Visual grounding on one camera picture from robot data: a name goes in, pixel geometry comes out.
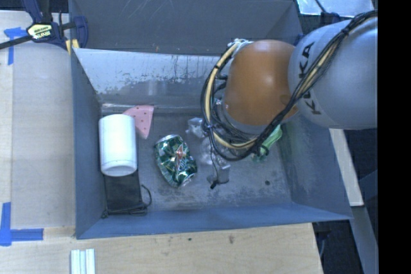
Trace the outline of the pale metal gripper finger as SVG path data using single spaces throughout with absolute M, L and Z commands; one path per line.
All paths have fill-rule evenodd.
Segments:
M 231 166 L 229 164 L 214 166 L 213 173 L 207 177 L 207 181 L 211 185 L 226 184 L 229 181 L 230 169 Z

